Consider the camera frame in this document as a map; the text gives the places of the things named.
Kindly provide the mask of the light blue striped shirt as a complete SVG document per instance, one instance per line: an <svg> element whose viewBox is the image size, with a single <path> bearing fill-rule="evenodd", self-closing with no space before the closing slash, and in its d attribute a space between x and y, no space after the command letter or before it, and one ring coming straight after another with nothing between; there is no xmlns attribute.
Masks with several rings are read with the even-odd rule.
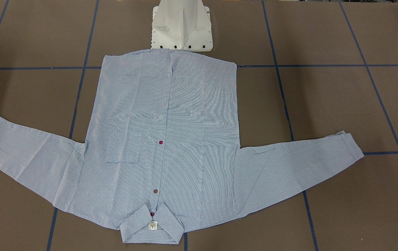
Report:
<svg viewBox="0 0 398 251"><path fill-rule="evenodd" d="M363 158L344 131L241 148L237 108L234 62L170 49L106 55L85 142L0 116L0 170L124 243L178 244Z"/></svg>

